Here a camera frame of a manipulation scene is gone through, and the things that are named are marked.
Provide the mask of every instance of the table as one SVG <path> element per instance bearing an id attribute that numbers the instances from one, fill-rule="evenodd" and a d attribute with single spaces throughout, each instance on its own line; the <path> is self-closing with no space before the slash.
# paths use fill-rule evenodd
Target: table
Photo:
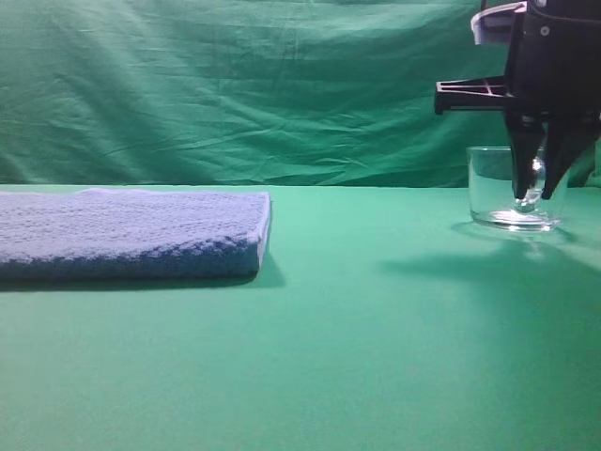
<path id="1" fill-rule="evenodd" d="M 255 280 L 0 287 L 0 449 L 601 449 L 601 190 L 267 189 Z"/>

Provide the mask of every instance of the folded towel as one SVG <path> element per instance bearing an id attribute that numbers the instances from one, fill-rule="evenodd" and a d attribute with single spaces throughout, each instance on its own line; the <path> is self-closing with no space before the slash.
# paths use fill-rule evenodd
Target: folded towel
<path id="1" fill-rule="evenodd" d="M 0 279 L 252 275 L 269 223 L 268 193 L 1 193 Z"/>

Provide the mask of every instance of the clear drinking glass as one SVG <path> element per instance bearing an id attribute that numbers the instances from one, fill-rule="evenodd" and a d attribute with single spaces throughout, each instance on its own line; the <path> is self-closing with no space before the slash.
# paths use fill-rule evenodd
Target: clear drinking glass
<path id="1" fill-rule="evenodd" d="M 482 225 L 511 231 L 549 231 L 561 220 L 567 175 L 549 200 L 541 198 L 545 185 L 543 150 L 532 162 L 536 183 L 517 200 L 512 189 L 510 148 L 468 148 L 470 164 L 470 212 Z"/>

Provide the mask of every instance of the glass base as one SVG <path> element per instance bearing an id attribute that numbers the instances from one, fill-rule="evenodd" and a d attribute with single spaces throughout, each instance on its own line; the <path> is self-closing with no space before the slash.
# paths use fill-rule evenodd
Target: glass base
<path id="1" fill-rule="evenodd" d="M 560 222 L 540 213 L 520 213 L 514 210 L 506 211 L 471 211 L 474 222 L 483 226 L 492 226 L 511 232 L 548 232 Z"/>

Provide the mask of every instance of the glass rim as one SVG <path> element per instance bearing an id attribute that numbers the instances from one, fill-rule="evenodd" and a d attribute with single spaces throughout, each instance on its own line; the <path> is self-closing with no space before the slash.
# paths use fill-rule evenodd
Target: glass rim
<path id="1" fill-rule="evenodd" d="M 509 146 L 470 146 L 468 152 L 511 152 Z"/>

